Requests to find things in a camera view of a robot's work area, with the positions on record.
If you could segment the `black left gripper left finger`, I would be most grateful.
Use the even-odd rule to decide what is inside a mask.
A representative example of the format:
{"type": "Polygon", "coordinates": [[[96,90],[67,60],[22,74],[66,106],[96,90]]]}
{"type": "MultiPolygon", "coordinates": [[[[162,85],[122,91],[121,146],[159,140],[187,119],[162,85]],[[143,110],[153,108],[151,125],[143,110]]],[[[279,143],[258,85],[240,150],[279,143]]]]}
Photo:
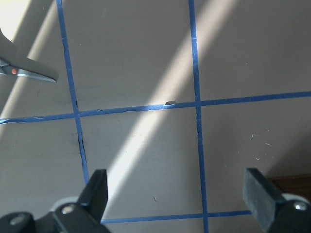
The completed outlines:
{"type": "Polygon", "coordinates": [[[101,224],[108,201],[107,172],[95,170],[76,202],[60,205],[52,214],[59,233],[106,233],[101,224]]]}

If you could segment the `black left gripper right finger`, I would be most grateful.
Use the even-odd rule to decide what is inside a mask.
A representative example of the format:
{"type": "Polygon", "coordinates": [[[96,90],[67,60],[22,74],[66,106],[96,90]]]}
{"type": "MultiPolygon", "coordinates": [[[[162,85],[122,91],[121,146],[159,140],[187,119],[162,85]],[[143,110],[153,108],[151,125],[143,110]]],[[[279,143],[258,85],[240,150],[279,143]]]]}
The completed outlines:
{"type": "Polygon", "coordinates": [[[303,196],[281,192],[258,169],[245,169],[242,195],[263,232],[311,231],[311,202],[303,196]]]}

